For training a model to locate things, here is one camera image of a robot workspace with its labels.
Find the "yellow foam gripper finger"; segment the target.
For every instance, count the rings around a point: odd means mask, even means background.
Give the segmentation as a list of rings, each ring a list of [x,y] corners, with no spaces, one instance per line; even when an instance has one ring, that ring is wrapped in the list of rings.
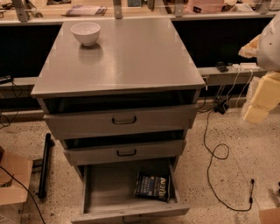
[[[250,42],[248,42],[240,49],[238,54],[247,59],[256,58],[258,55],[260,37],[261,35],[257,35],[256,37],[254,37]]]
[[[280,103],[280,73],[267,72],[262,78],[254,77],[249,83],[242,119],[260,123]]]

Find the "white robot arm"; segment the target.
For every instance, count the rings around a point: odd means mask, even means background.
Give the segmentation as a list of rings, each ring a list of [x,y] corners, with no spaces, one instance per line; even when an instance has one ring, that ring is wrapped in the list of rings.
[[[280,12],[238,54],[248,59],[255,57],[258,66],[266,71],[247,99],[242,115],[249,123],[260,123],[280,103]]]

